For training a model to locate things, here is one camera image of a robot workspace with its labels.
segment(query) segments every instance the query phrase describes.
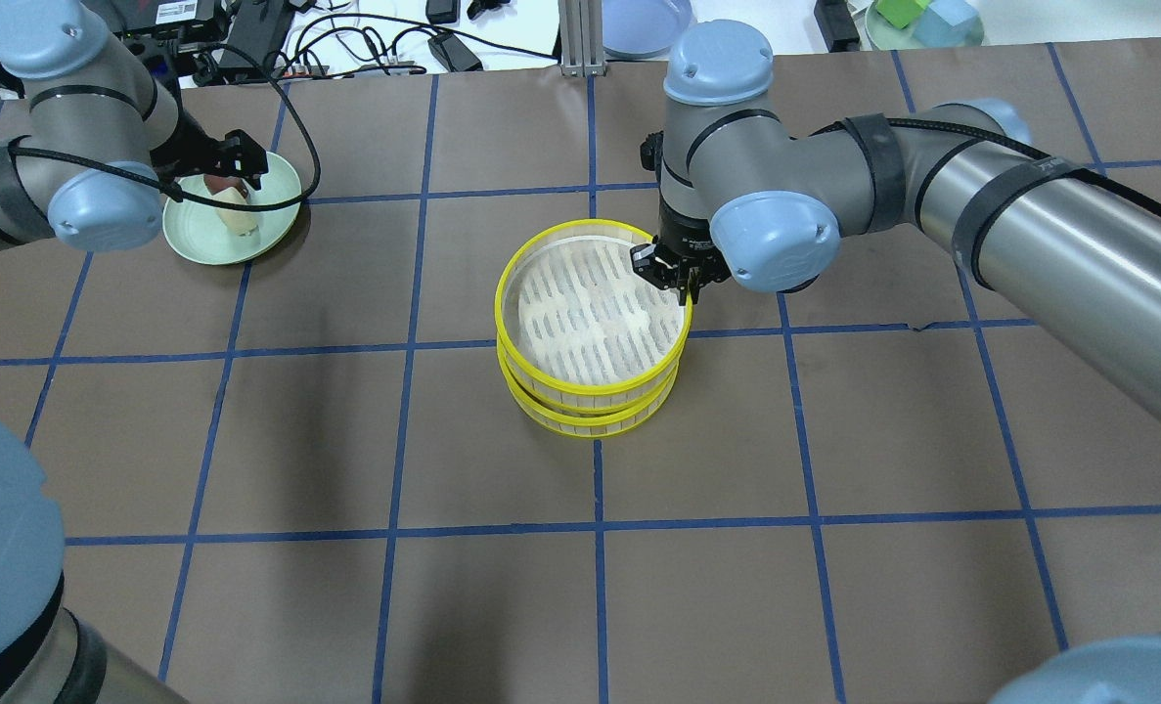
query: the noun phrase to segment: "light blue block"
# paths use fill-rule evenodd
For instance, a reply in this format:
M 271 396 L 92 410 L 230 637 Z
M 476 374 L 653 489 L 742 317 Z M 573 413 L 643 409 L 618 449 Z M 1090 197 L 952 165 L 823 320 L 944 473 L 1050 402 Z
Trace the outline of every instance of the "light blue block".
M 920 16 L 915 37 L 925 46 L 957 46 L 978 20 L 979 13 L 964 0 L 933 0 Z

